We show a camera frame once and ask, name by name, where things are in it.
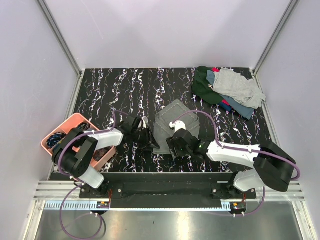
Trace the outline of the grey cloth napkin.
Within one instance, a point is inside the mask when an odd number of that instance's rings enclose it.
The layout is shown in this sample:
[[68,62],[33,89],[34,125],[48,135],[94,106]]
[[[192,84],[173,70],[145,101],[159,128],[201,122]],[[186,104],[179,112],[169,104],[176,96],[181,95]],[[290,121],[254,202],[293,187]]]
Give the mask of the grey cloth napkin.
[[[176,99],[155,115],[153,136],[159,145],[159,149],[154,148],[152,152],[153,154],[171,154],[166,140],[173,136],[175,130],[170,128],[170,123],[189,111],[190,110],[179,99]],[[188,113],[180,117],[179,121],[182,121],[185,124],[186,129],[194,137],[199,137],[200,119],[195,113]]]

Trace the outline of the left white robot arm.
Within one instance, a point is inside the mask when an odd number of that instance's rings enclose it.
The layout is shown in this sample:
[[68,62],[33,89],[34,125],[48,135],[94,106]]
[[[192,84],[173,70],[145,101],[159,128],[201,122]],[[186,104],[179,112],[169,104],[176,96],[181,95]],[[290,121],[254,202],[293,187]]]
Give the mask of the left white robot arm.
[[53,150],[51,159],[63,173],[89,185],[95,197],[103,198],[108,186],[103,175],[91,166],[91,160],[97,150],[119,146],[123,140],[134,142],[143,151],[160,148],[148,126],[148,118],[128,115],[111,129],[82,131],[72,128]]

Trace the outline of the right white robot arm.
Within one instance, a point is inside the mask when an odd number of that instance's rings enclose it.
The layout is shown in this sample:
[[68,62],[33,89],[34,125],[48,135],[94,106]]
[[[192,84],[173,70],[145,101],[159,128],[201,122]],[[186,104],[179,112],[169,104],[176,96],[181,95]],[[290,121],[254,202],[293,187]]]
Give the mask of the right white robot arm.
[[230,197],[236,199],[250,189],[261,187],[278,192],[288,190],[296,162],[275,143],[263,146],[199,140],[180,120],[171,122],[169,126],[174,134],[166,142],[175,157],[190,156],[199,161],[229,162],[250,168],[232,176],[231,183],[227,185]]

